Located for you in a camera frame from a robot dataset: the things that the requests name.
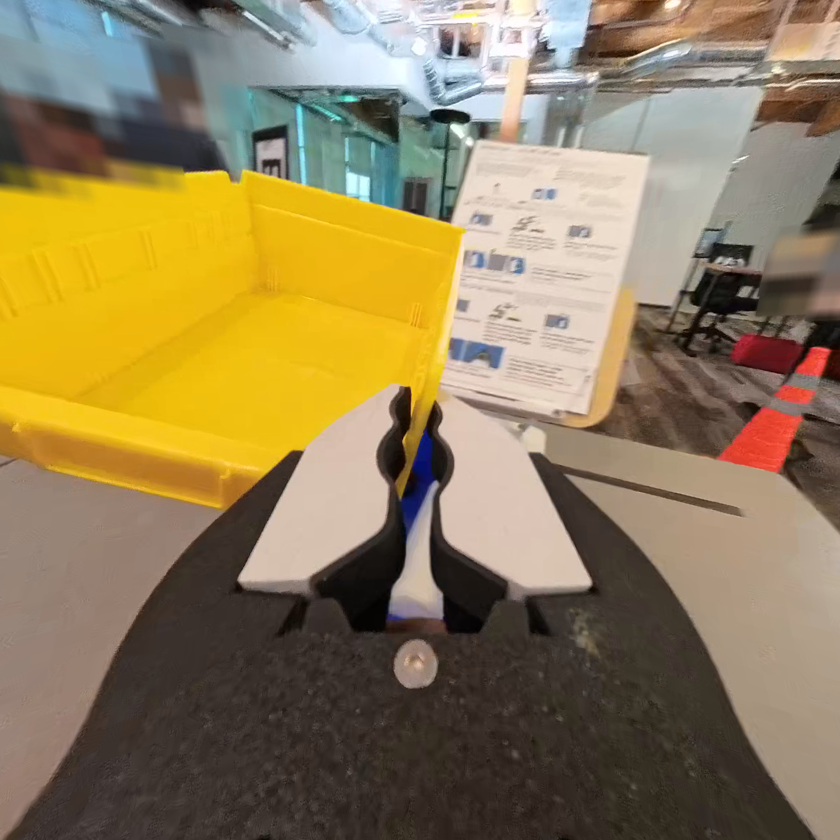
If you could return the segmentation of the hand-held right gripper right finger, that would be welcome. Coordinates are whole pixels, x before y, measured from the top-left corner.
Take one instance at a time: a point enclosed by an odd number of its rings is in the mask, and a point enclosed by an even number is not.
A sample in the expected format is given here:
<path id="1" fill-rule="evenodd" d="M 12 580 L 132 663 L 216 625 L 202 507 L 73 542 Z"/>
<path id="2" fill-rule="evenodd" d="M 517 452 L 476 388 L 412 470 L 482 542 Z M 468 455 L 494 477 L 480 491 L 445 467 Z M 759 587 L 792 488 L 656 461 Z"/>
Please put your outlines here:
<path id="1" fill-rule="evenodd" d="M 594 580 L 550 494 L 546 435 L 441 395 L 429 417 L 437 489 L 430 571 L 451 634 L 477 634 L 494 608 L 591 595 Z"/>

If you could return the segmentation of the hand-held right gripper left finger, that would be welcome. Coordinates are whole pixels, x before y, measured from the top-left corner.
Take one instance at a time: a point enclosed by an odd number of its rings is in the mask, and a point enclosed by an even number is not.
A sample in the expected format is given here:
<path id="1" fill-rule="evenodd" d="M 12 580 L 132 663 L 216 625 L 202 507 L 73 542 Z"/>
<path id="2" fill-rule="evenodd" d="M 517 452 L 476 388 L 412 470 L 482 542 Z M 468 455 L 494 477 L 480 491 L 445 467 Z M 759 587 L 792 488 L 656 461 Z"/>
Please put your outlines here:
<path id="1" fill-rule="evenodd" d="M 239 572 L 239 590 L 333 600 L 353 630 L 383 632 L 406 560 L 396 483 L 411 419 L 411 389 L 388 385 L 316 436 Z"/>

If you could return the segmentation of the blue plastic bin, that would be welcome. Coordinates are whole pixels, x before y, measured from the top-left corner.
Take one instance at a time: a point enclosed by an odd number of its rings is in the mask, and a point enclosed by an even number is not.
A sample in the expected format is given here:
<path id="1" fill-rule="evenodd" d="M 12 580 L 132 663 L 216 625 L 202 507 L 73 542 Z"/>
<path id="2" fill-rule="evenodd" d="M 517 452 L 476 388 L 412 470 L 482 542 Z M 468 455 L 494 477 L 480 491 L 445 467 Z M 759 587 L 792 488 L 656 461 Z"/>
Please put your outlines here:
<path id="1" fill-rule="evenodd" d="M 424 435 L 417 450 L 412 471 L 402 496 L 402 518 L 406 535 L 425 497 L 426 491 L 433 481 L 436 481 L 436 479 L 432 471 L 432 444 L 428 436 Z"/>

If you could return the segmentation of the yellow plastic bin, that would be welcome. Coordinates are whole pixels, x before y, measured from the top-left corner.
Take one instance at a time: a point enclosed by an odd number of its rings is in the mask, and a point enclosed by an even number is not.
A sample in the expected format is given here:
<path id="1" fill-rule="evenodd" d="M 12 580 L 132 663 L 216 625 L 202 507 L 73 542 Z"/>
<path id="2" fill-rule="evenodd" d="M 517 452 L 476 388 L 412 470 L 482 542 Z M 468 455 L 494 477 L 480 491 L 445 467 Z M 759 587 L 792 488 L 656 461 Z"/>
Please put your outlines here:
<path id="1" fill-rule="evenodd" d="M 461 227 L 247 172 L 2 185 L 1 449 L 225 509 L 388 385 L 411 465 Z"/>

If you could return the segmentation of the orange traffic cone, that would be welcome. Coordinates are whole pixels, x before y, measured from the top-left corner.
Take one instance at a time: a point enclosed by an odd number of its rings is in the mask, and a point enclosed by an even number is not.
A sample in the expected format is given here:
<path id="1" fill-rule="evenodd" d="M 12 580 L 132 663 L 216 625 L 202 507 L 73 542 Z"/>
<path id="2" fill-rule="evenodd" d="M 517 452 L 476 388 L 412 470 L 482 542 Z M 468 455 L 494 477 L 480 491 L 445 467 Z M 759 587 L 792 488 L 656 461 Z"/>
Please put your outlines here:
<path id="1" fill-rule="evenodd" d="M 831 354 L 824 347 L 810 348 L 794 373 L 752 416 L 717 461 L 780 474 Z"/>

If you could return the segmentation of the black office chair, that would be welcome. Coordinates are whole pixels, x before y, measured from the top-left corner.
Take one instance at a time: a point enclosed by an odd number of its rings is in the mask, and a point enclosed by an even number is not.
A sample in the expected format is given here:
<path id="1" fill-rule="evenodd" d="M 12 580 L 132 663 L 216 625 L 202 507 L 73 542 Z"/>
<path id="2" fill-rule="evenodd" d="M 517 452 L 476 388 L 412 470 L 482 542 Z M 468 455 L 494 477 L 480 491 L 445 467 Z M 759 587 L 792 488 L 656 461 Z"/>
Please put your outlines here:
<path id="1" fill-rule="evenodd" d="M 707 342 L 712 354 L 723 343 L 734 346 L 738 339 L 723 325 L 733 316 L 757 311 L 762 271 L 751 266 L 753 249 L 753 245 L 724 243 L 711 247 L 702 275 L 688 295 L 694 315 L 675 338 L 686 356 L 697 356 L 692 344 L 698 337 Z"/>

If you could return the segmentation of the red bag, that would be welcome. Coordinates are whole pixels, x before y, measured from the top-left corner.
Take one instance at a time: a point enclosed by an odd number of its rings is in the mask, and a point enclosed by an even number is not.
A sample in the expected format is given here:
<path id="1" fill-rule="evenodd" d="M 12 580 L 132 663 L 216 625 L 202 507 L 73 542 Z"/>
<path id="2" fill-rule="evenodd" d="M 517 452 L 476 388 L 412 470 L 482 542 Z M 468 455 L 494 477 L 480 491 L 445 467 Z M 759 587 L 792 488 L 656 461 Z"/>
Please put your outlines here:
<path id="1" fill-rule="evenodd" d="M 733 345 L 730 360 L 743 368 L 789 375 L 795 371 L 803 353 L 802 345 L 792 339 L 747 334 Z"/>

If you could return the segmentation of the black and white marker sign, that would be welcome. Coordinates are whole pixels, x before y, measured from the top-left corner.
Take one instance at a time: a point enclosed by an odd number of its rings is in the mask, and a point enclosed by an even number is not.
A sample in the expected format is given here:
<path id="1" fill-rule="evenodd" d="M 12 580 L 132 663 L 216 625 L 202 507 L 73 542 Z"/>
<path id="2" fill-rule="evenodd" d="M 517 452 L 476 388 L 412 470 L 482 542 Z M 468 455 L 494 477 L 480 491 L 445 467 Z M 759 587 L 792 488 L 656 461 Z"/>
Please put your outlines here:
<path id="1" fill-rule="evenodd" d="M 289 178 L 288 127 L 258 129 L 251 134 L 253 171 L 287 180 Z"/>

